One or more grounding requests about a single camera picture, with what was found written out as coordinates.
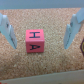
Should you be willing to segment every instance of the brown speckled surface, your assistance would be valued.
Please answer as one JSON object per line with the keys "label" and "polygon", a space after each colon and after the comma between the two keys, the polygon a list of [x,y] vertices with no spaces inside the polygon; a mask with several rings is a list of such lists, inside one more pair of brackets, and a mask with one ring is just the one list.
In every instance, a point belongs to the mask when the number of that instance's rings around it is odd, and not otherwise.
{"label": "brown speckled surface", "polygon": [[[66,25],[79,9],[0,10],[8,16],[18,41],[14,50],[0,34],[0,80],[84,69],[84,57],[80,50],[84,26],[68,50],[63,46]],[[44,53],[26,53],[27,29],[44,30]]]}

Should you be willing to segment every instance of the block top face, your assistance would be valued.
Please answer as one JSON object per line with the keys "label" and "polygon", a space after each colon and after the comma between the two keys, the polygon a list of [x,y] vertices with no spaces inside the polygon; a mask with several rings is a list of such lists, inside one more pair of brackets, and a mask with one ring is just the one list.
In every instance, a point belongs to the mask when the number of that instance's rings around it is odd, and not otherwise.
{"label": "block top face", "polygon": [[44,41],[43,29],[26,30],[26,41]]}

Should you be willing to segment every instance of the block front face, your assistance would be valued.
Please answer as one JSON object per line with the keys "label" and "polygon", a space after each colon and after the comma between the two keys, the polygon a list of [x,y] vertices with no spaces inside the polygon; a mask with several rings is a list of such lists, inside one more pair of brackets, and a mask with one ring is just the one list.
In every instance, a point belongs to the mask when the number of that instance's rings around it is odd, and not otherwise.
{"label": "block front face", "polygon": [[26,41],[44,41],[43,29],[26,30]]}
{"label": "block front face", "polygon": [[44,33],[43,29],[26,30],[26,51],[44,52]]}
{"label": "block front face", "polygon": [[26,51],[30,52],[44,52],[44,41],[39,42],[27,42]]}

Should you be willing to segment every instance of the letter block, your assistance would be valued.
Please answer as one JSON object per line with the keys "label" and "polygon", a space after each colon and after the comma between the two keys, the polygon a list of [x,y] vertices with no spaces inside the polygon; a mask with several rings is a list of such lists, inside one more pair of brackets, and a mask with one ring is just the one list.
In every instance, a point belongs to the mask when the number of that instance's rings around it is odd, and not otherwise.
{"label": "letter block", "polygon": [[31,52],[44,52],[44,32],[43,29],[26,30],[26,51]]}

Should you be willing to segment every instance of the toy block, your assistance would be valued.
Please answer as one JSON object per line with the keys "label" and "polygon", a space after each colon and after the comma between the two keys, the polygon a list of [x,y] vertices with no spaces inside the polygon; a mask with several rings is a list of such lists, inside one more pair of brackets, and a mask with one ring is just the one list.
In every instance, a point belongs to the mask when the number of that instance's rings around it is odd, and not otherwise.
{"label": "toy block", "polygon": [[26,30],[26,51],[32,52],[44,52],[44,32],[43,29]]}

